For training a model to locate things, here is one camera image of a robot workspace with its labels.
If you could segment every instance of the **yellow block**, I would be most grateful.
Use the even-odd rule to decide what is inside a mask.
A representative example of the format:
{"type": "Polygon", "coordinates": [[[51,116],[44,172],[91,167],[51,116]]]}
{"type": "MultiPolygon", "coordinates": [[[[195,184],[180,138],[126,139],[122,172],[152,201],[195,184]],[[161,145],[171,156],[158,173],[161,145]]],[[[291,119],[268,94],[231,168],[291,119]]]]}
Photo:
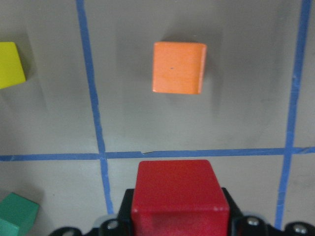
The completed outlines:
{"type": "Polygon", "coordinates": [[[0,89],[25,82],[15,43],[0,42],[0,89]]]}

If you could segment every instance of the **orange block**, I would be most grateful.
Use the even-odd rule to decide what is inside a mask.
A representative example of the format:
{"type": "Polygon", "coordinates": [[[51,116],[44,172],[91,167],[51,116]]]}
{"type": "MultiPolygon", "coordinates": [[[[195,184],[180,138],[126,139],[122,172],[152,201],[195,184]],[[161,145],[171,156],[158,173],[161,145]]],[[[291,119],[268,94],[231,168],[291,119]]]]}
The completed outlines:
{"type": "Polygon", "coordinates": [[[207,46],[203,43],[156,42],[153,91],[200,94],[207,46]]]}

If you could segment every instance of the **green block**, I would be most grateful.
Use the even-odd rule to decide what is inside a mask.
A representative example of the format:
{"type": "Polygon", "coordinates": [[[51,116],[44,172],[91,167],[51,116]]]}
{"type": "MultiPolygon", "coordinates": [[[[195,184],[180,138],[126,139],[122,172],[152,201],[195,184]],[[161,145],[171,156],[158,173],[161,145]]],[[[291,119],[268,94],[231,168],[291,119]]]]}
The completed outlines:
{"type": "Polygon", "coordinates": [[[0,236],[24,236],[33,226],[39,205],[15,193],[0,203],[0,236]]]}

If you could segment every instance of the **bolt head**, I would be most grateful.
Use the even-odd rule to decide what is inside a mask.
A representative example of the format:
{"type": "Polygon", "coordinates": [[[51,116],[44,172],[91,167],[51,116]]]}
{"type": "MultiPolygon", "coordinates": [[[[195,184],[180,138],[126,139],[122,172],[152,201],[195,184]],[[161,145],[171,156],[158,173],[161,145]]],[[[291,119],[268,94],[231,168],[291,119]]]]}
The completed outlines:
{"type": "Polygon", "coordinates": [[[307,229],[304,225],[301,225],[301,224],[296,224],[296,225],[293,225],[293,229],[296,233],[298,234],[306,234],[307,233],[307,229]]]}
{"type": "Polygon", "coordinates": [[[109,229],[109,230],[113,230],[113,229],[115,229],[117,227],[118,227],[118,221],[117,220],[111,220],[107,224],[107,229],[109,229]]]}
{"type": "Polygon", "coordinates": [[[248,217],[247,223],[252,226],[257,226],[259,225],[259,220],[256,217],[248,217]]]}

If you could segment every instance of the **black plastic mount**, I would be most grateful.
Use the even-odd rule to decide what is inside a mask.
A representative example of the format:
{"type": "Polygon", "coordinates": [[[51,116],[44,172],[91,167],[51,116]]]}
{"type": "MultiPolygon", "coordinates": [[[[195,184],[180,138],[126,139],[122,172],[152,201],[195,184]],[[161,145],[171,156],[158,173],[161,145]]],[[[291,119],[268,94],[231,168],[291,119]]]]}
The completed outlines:
{"type": "MultiPolygon", "coordinates": [[[[230,206],[228,236],[315,236],[315,227],[305,222],[292,222],[280,231],[256,216],[244,216],[229,192],[222,188],[230,206]]],[[[82,235],[77,228],[64,227],[49,236],[134,236],[131,221],[131,204],[134,189],[127,189],[117,218],[103,222],[82,235]]]]}

